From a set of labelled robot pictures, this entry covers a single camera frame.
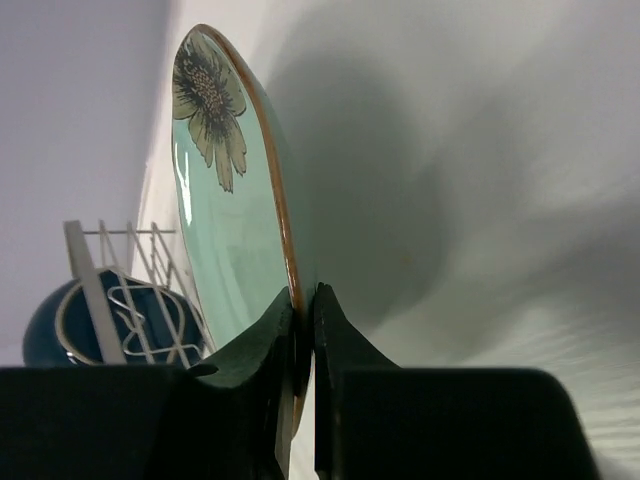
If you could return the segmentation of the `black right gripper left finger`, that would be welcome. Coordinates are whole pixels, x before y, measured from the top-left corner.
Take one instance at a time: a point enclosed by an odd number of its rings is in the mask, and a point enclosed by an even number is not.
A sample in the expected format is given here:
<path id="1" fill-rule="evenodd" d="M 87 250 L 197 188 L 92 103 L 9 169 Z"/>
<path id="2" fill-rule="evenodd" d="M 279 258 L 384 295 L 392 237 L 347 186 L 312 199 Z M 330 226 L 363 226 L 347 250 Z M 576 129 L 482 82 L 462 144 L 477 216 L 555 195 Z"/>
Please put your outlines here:
<path id="1" fill-rule="evenodd" d="M 286 478 L 294 317 L 282 291 L 256 323 L 189 369 L 3 369 L 2 477 Z"/>

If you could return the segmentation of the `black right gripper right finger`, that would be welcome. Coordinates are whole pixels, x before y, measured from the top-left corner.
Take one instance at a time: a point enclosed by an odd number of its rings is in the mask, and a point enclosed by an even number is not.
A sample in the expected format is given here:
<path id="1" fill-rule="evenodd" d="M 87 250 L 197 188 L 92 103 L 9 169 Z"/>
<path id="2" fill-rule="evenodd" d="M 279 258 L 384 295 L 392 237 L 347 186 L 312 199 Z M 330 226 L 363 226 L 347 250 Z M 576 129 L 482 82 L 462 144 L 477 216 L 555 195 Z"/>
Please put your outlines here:
<path id="1" fill-rule="evenodd" d="M 532 368 L 402 368 L 320 284 L 315 470 L 322 479 L 596 479 L 574 404 Z"/>

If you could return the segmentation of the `dark blue patterned plate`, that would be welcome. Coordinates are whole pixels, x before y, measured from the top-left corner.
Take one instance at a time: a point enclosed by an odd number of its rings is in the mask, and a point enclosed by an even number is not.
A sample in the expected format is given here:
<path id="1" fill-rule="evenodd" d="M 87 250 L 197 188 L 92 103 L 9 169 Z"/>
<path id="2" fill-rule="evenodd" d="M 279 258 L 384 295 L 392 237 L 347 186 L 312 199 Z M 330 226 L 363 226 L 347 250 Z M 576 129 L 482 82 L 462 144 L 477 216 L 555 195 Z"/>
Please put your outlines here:
<path id="1" fill-rule="evenodd" d="M 189 368 L 205 353 L 203 322 L 184 296 L 101 268 L 72 279 L 37 307 L 25 331 L 28 367 L 103 363 Z"/>

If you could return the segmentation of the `teal flower plate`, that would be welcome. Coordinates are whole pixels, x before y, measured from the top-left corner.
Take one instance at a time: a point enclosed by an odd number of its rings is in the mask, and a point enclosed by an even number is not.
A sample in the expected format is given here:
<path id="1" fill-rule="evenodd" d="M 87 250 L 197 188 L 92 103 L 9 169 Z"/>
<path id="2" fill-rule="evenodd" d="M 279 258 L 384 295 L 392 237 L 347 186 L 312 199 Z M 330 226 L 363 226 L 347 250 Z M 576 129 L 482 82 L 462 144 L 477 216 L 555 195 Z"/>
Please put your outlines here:
<path id="1" fill-rule="evenodd" d="M 262 85 L 218 30 L 198 24 L 186 34 L 171 86 L 180 227 L 203 319 L 223 347 L 287 293 L 297 318 L 293 410 L 301 415 L 317 287 L 302 165 Z"/>

